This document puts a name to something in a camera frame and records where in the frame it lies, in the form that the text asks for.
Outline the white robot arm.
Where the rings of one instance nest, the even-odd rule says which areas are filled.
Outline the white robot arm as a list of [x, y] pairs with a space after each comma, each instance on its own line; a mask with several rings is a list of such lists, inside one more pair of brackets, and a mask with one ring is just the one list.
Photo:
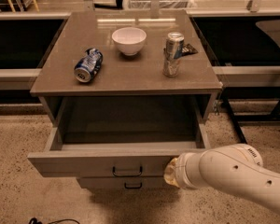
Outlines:
[[183, 153], [167, 164], [164, 180], [181, 189], [211, 187], [280, 215], [280, 174], [265, 169], [260, 154], [247, 144]]

